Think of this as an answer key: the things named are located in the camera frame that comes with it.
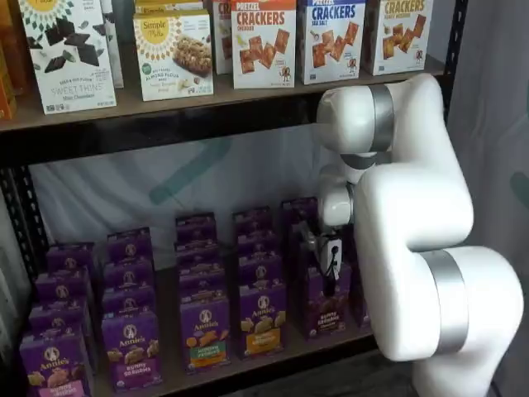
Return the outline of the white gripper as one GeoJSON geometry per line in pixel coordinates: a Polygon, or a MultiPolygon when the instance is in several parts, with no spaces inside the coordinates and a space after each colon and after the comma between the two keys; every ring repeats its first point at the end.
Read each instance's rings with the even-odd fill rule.
{"type": "Polygon", "coordinates": [[[333,297],[336,292],[336,277],[341,271],[341,237],[337,234],[322,234],[318,240],[317,258],[323,274],[323,294],[325,297],[333,297]]]}

